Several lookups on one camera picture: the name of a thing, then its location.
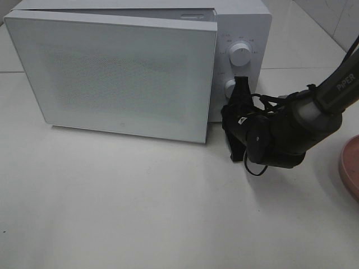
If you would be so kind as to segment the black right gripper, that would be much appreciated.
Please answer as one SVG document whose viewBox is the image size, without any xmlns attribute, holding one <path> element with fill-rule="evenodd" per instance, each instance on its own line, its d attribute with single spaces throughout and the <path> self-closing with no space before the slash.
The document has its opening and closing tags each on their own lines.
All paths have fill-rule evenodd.
<svg viewBox="0 0 359 269">
<path fill-rule="evenodd" d="M 268 163 L 269 102 L 263 95 L 251 94 L 248 77 L 236 76 L 234 80 L 235 97 L 221 111 L 231 160 L 239 162 L 247 157 L 253 163 Z"/>
</svg>

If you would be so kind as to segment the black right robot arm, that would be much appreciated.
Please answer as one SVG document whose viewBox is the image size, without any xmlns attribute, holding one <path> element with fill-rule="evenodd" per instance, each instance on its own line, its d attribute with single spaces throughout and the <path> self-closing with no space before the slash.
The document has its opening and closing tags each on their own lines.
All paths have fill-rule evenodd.
<svg viewBox="0 0 359 269">
<path fill-rule="evenodd" d="M 339 130 L 342 114 L 358 101 L 358 40 L 320 85 L 284 97 L 253 94 L 237 76 L 222 108 L 231 160 L 291 169 L 306 152 Z"/>
</svg>

